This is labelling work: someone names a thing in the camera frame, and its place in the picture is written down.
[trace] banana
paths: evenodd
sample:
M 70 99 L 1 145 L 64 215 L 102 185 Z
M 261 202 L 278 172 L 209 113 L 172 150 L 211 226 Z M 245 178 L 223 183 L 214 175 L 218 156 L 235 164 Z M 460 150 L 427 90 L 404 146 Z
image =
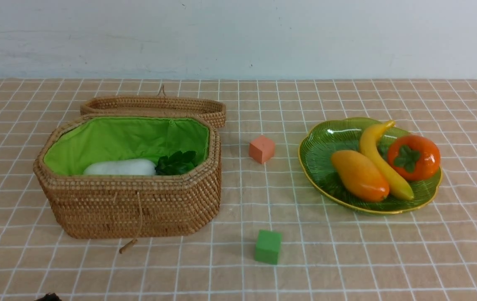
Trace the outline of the banana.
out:
M 380 173 L 387 179 L 391 194 L 401 200 L 410 201 L 415 198 L 413 190 L 407 181 L 401 177 L 378 152 L 377 144 L 384 133 L 395 125 L 394 120 L 389 120 L 382 124 L 369 126 L 361 134 L 359 139 L 359 152 L 369 158 L 380 170 Z

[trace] persimmon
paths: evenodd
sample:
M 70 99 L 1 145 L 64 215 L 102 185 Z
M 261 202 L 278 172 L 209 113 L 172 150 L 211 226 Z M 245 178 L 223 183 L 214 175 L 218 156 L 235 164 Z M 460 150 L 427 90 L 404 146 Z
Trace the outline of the persimmon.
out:
M 407 181 L 431 178 L 441 165 L 441 152 L 433 141 L 419 135 L 397 138 L 389 147 L 387 162 Z

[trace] wicker basket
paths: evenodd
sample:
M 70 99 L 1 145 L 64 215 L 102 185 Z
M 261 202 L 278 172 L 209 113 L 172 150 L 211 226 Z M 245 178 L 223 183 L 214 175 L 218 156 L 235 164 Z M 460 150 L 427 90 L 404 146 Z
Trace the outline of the wicker basket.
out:
M 61 176 L 46 166 L 45 154 L 63 134 L 102 116 L 193 118 L 209 129 L 207 159 L 178 176 Z M 132 245 L 138 237 L 193 234 L 209 223 L 220 208 L 220 135 L 193 114 L 86 114 L 53 131 L 34 161 L 34 173 L 57 222 L 71 237 L 135 237 L 128 244 Z
M 80 107 L 81 115 L 105 114 L 117 112 L 185 112 L 196 114 L 215 128 L 226 125 L 226 105 L 211 99 L 197 99 L 190 97 L 168 97 L 164 92 L 164 85 L 160 86 L 159 93 L 154 97 L 137 95 L 118 95 L 95 97 Z

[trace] white vegetable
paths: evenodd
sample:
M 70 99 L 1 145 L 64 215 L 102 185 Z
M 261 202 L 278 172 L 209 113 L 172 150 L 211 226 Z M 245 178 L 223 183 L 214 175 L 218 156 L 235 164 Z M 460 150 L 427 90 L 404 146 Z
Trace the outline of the white vegetable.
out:
M 97 162 L 86 167 L 84 174 L 153 176 L 155 174 L 155 164 L 146 159 Z

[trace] white wall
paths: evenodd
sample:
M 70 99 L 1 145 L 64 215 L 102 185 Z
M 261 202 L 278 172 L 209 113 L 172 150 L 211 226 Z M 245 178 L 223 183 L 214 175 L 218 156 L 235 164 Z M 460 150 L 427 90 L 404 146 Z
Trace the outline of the white wall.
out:
M 0 77 L 477 78 L 477 0 L 0 0 Z

